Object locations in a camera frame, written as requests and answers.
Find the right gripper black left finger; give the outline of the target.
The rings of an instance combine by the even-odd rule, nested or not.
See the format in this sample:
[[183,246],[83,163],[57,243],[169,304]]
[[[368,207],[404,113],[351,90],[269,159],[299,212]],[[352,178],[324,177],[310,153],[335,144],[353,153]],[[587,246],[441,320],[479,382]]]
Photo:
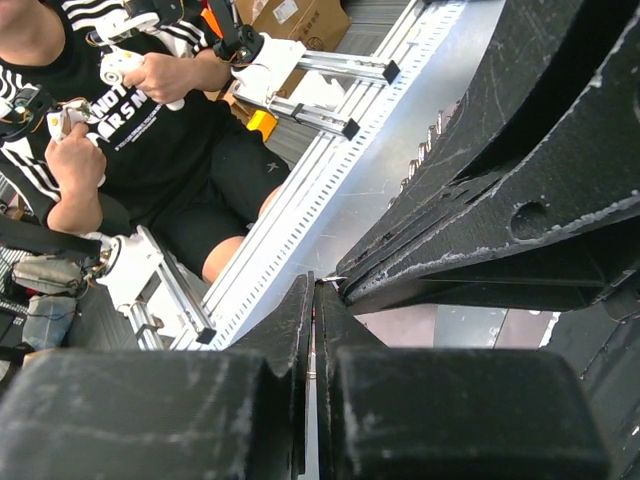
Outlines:
[[294,479],[314,277],[221,351],[43,353],[1,403],[5,479]]

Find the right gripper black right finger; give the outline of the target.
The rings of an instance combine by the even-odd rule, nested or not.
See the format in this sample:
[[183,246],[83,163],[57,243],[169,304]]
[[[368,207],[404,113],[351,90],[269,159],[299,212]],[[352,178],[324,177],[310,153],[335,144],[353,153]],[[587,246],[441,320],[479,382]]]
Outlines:
[[605,479],[568,362],[539,350],[397,348],[314,292],[323,479]]

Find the operator left hand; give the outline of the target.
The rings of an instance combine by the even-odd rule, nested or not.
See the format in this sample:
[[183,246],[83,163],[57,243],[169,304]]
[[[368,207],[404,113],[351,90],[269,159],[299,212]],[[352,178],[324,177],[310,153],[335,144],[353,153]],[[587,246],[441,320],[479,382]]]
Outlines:
[[106,169],[102,150],[88,138],[88,126],[76,124],[62,140],[51,140],[45,159],[62,200],[96,197]]

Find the operator right hand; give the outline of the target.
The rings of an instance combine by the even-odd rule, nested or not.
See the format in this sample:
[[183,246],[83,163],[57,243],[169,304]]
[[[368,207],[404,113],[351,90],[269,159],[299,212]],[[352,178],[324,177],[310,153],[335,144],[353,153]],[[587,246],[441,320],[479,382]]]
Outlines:
[[135,87],[160,104],[183,99],[194,89],[195,60],[149,53],[142,64],[124,76],[126,87]]

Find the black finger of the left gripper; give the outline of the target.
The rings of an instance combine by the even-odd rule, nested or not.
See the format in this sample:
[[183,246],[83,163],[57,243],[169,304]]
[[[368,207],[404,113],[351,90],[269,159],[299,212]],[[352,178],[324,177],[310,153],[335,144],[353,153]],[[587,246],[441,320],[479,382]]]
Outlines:
[[357,313],[419,303],[572,310],[639,270],[639,13],[563,113],[517,121],[341,276]]
[[508,1],[469,88],[392,207],[340,260],[349,276],[377,261],[410,218],[519,120],[564,112],[637,9],[635,1]]

